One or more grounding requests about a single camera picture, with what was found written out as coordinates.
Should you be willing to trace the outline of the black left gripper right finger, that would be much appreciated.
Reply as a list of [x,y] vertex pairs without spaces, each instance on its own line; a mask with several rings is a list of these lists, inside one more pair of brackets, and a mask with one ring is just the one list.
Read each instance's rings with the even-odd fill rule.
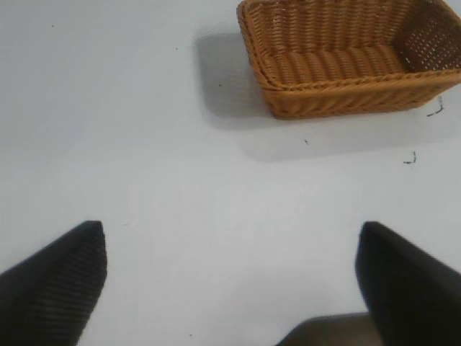
[[385,345],[459,345],[460,274],[375,221],[355,262],[364,302]]

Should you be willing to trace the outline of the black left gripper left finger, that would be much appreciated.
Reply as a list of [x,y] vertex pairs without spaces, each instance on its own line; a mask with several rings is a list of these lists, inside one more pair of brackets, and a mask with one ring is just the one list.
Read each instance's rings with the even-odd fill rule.
[[2,345],[77,345],[107,278],[101,221],[84,221],[1,274]]

